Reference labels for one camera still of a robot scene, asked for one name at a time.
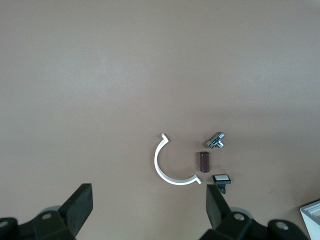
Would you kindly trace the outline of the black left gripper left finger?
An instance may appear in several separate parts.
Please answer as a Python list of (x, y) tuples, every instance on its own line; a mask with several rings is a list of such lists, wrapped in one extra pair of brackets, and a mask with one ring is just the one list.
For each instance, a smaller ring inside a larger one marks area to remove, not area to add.
[(61, 205), (48, 207), (28, 222), (0, 219), (2, 240), (75, 240), (93, 210), (93, 188), (83, 183)]

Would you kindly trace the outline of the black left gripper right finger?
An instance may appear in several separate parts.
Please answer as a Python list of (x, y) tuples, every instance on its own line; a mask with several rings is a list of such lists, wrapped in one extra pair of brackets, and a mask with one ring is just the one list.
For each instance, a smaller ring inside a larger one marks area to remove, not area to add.
[(216, 185), (206, 187), (206, 213), (211, 229), (201, 240), (307, 240), (308, 237), (293, 222), (273, 219), (267, 226), (247, 214), (233, 211)]

